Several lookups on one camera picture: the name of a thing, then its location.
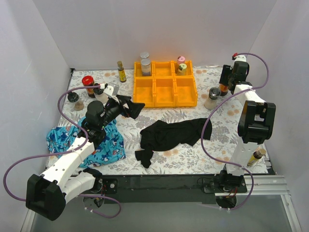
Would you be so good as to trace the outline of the red-lid sauce jar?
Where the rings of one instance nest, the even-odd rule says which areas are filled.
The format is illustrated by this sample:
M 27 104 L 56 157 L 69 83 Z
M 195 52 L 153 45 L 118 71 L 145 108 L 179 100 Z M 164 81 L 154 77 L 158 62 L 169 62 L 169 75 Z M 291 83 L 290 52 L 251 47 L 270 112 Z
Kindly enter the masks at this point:
M 225 96 L 228 93 L 228 86 L 225 86 L 223 84 L 219 85 L 219 90 L 220 90 L 220 96 Z
M 82 84 L 84 87 L 90 87 L 94 85 L 94 78 L 90 75 L 87 75 L 85 77 L 82 78 Z M 91 98 L 95 98 L 95 94 L 94 94 L 94 89 L 93 88 L 87 88 L 86 89 L 87 94 L 89 97 Z

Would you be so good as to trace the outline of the small yellow-label sauce bottle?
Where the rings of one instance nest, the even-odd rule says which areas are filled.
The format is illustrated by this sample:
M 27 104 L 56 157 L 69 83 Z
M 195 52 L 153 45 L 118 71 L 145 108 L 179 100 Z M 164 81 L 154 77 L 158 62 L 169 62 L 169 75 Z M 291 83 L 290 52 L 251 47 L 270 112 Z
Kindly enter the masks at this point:
M 120 82 L 122 83 L 126 82 L 126 73 L 125 73 L 122 61 L 118 61 L 117 66 L 118 66 L 118 74 L 119 74 Z

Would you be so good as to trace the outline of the blue-label spice jar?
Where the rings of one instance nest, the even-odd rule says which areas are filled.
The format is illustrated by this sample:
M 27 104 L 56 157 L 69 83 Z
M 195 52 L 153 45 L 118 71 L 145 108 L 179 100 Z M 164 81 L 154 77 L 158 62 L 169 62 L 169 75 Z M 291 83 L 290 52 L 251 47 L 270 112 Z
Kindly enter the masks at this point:
M 143 58 L 140 62 L 141 72 L 143 76 L 151 75 L 151 61 L 148 58 Z
M 143 60 L 143 59 L 147 59 L 149 58 L 149 53 L 148 52 L 141 52 L 140 53 L 140 59 Z

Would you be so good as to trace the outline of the yellow-lid spice shaker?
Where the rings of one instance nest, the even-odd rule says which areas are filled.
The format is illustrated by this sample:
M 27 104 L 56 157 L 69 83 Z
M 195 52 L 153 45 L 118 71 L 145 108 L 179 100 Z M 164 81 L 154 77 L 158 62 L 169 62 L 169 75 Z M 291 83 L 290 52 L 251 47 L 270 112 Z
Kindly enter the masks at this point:
M 185 63 L 181 63 L 178 66 L 177 75 L 184 76 L 186 75 L 187 65 Z

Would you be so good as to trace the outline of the pink-lid spice shaker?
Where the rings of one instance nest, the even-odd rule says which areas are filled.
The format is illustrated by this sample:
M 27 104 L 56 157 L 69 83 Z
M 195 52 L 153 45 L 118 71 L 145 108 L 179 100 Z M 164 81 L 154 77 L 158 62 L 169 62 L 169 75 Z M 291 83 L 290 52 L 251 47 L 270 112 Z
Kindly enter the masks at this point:
M 185 63 L 185 57 L 184 56 L 179 56 L 177 58 L 177 64 L 180 65 L 180 64 L 183 64 Z

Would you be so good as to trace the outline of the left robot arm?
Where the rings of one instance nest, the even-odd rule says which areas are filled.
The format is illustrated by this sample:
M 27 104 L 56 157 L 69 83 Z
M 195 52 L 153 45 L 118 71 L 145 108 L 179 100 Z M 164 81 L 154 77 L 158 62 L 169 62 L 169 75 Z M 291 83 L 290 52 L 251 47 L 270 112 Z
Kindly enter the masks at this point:
M 105 127 L 123 115 L 136 119 L 144 103 L 133 103 L 131 98 L 116 95 L 109 98 L 106 104 L 93 101 L 87 107 L 82 130 L 78 133 L 67 154 L 41 175 L 33 174 L 27 182 L 26 207 L 45 218 L 54 221 L 63 212 L 66 204 L 79 194 L 102 190 L 102 173 L 87 168 L 77 177 L 73 172 L 85 159 L 95 152 L 106 137 Z

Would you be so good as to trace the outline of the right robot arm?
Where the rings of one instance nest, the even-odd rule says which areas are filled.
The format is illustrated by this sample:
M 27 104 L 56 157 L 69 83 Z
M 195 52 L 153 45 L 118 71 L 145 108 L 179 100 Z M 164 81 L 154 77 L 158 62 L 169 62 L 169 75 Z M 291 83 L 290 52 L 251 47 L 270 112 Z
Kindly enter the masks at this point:
M 234 64 L 224 65 L 221 73 L 220 90 L 231 94 L 238 94 L 237 99 L 243 105 L 238 123 L 238 142 L 230 159 L 220 171 L 218 185 L 224 192 L 239 188 L 244 184 L 244 167 L 253 166 L 265 155 L 265 151 L 257 152 L 258 145 L 263 144 L 272 136 L 276 105 L 260 98 L 252 89 L 252 84 L 246 81 L 250 66 L 244 55 L 234 58 Z

